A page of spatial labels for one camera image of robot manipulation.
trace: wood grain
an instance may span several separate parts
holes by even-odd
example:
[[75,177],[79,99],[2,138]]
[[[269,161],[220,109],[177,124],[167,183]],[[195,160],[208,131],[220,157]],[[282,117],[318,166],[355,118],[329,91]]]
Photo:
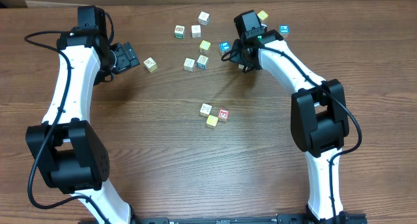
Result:
[[[94,88],[91,124],[109,151],[110,179],[142,217],[272,216],[303,212],[306,161],[289,129],[290,98],[266,71],[243,74],[220,61],[219,42],[237,36],[233,18],[269,13],[269,27],[288,24],[294,54],[326,79],[338,78],[364,133],[361,148],[341,159],[346,211],[369,223],[417,219],[417,3],[415,1],[105,7],[115,41],[130,41],[141,65]],[[208,70],[183,70],[201,38],[199,12],[212,42]],[[40,124],[57,77],[57,54],[26,44],[26,34],[68,30],[76,8],[0,10],[0,223],[75,223],[91,215],[77,202],[53,210],[31,206],[33,158],[28,126]],[[186,39],[174,38],[176,25]],[[54,44],[56,36],[36,41]],[[205,126],[202,103],[230,110],[227,123]],[[356,142],[351,134],[346,148]],[[65,198],[35,178],[44,204]]]

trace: black cable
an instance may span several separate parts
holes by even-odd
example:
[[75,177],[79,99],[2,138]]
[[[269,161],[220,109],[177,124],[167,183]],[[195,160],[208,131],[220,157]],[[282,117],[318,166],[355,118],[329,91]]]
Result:
[[109,18],[110,21],[110,25],[111,25],[111,33],[110,33],[110,37],[109,37],[109,46],[111,44],[111,42],[113,41],[113,37],[115,36],[115,31],[113,29],[113,21],[111,20],[110,14],[108,14],[108,12],[104,12],[104,14],[107,16],[107,18]]
[[45,140],[42,142],[42,144],[41,144],[38,152],[36,153],[35,161],[33,162],[33,165],[32,165],[31,173],[29,175],[29,181],[27,183],[27,195],[29,197],[30,202],[33,204],[33,206],[35,206],[37,208],[40,208],[40,209],[44,209],[44,210],[61,206],[63,204],[66,204],[66,203],[68,203],[70,201],[73,201],[73,200],[76,200],[76,199],[85,199],[85,202],[86,203],[91,203],[91,206],[93,206],[93,208],[96,210],[96,212],[98,213],[98,215],[104,220],[104,222],[105,223],[109,223],[109,220],[106,219],[105,215],[101,212],[101,210],[99,209],[99,207],[97,206],[97,204],[90,197],[88,197],[86,195],[76,195],[76,196],[67,198],[67,199],[65,199],[63,201],[59,201],[59,202],[57,202],[55,204],[50,204],[50,205],[39,204],[39,203],[37,203],[35,201],[35,198],[33,197],[33,189],[32,188],[33,188],[33,180],[35,178],[36,168],[38,167],[39,160],[40,160],[40,157],[42,155],[42,152],[44,151],[45,146],[47,145],[50,137],[52,136],[53,131],[55,130],[55,127],[58,124],[58,121],[61,118],[61,115],[62,115],[62,113],[64,111],[65,100],[66,100],[66,97],[68,96],[68,91],[69,91],[69,88],[70,88],[71,69],[72,69],[72,67],[71,67],[71,64],[70,64],[70,60],[68,59],[68,57],[61,50],[59,50],[57,48],[53,48],[53,47],[48,46],[48,45],[45,45],[45,44],[41,44],[41,43],[38,43],[38,42],[33,42],[33,41],[29,40],[29,38],[31,38],[33,36],[37,36],[37,35],[63,34],[63,33],[67,33],[67,32],[65,32],[65,31],[41,31],[41,32],[29,34],[29,35],[25,36],[25,38],[24,38],[26,42],[28,42],[28,43],[30,43],[32,45],[39,46],[41,48],[50,49],[52,51],[55,51],[55,52],[61,54],[64,57],[65,61],[66,61],[67,70],[68,70],[68,74],[67,74],[67,78],[66,78],[66,83],[65,83],[65,89],[64,89],[64,93],[63,93],[63,98],[61,99],[60,106],[58,107],[57,116],[55,117],[55,120],[53,121],[50,129],[48,130],[48,132],[47,132],[47,134],[45,136]]
[[289,60],[293,65],[294,65],[294,67],[301,73],[301,75],[306,79],[306,81],[308,81],[308,82],[310,82],[313,86],[315,86],[315,87],[317,87],[317,88],[319,88],[321,91],[323,91],[323,93],[325,93],[330,99],[332,99],[335,103],[337,103],[337,105],[339,105],[345,112],[346,112],[346,114],[349,116],[349,118],[352,120],[352,123],[354,124],[354,126],[355,126],[355,128],[356,128],[356,131],[358,132],[358,142],[356,143],[356,145],[354,146],[354,147],[352,147],[352,148],[350,148],[350,149],[348,149],[348,150],[344,150],[344,151],[342,151],[342,152],[339,152],[339,153],[336,153],[336,154],[334,154],[331,158],[330,158],[330,161],[329,161],[329,179],[330,179],[330,200],[332,201],[332,211],[333,211],[333,223],[335,223],[336,222],[336,207],[335,207],[335,204],[334,204],[334,192],[333,192],[333,171],[332,171],[332,166],[334,165],[333,164],[333,161],[338,157],[338,156],[341,156],[341,155],[344,155],[344,154],[348,154],[348,153],[351,153],[351,152],[353,152],[353,151],[355,151],[356,149],[358,149],[358,147],[360,146],[360,144],[362,143],[362,131],[361,131],[361,129],[360,129],[360,126],[359,126],[359,123],[358,123],[358,121],[355,119],[355,117],[353,116],[353,114],[339,101],[339,100],[337,100],[336,99],[336,97],[333,95],[333,94],[331,94],[330,92],[328,92],[325,88],[323,88],[322,86],[320,86],[320,85],[318,85],[316,82],[314,82],[302,69],[301,69],[301,67],[293,60],[293,58],[291,58],[289,55],[287,55],[285,52],[283,52],[283,51],[279,51],[279,50],[276,50],[276,49],[273,49],[273,48],[268,48],[268,47],[266,47],[266,46],[257,46],[257,47],[253,47],[253,46],[247,46],[247,47],[243,47],[243,48],[241,48],[241,49],[235,49],[235,50],[231,50],[231,51],[228,51],[227,53],[225,53],[223,56],[222,56],[222,58],[221,58],[221,60],[222,61],[228,61],[228,60],[230,60],[231,58],[233,58],[233,57],[235,57],[236,55],[237,55],[237,53],[240,53],[242,50],[244,50],[244,49],[265,49],[265,50],[268,50],[268,51],[272,51],[272,52],[275,52],[275,53],[278,53],[278,54],[280,54],[281,56],[283,56],[283,57],[285,57],[287,60]]

